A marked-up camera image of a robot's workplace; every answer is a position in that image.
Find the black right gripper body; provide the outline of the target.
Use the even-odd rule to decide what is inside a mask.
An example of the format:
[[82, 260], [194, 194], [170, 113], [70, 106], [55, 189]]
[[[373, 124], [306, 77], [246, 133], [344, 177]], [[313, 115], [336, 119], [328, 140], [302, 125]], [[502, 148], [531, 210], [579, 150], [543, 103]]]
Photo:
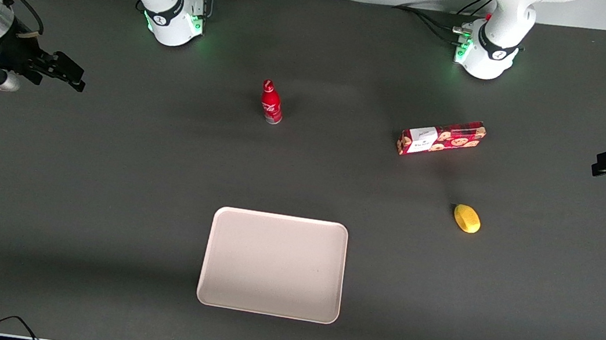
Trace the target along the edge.
[[10, 30], [0, 38], [0, 69], [23, 75], [33, 84], [43, 76], [53, 77], [53, 56], [41, 49], [38, 32]]

